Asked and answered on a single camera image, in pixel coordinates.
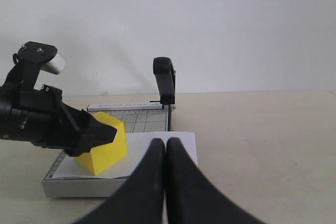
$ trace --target white backdrop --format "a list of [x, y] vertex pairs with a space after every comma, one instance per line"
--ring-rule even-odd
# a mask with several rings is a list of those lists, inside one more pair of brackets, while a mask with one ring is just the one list
[[336, 89], [336, 0], [0, 0], [0, 81], [33, 40], [67, 65], [65, 95], [156, 93], [154, 57], [177, 92]]

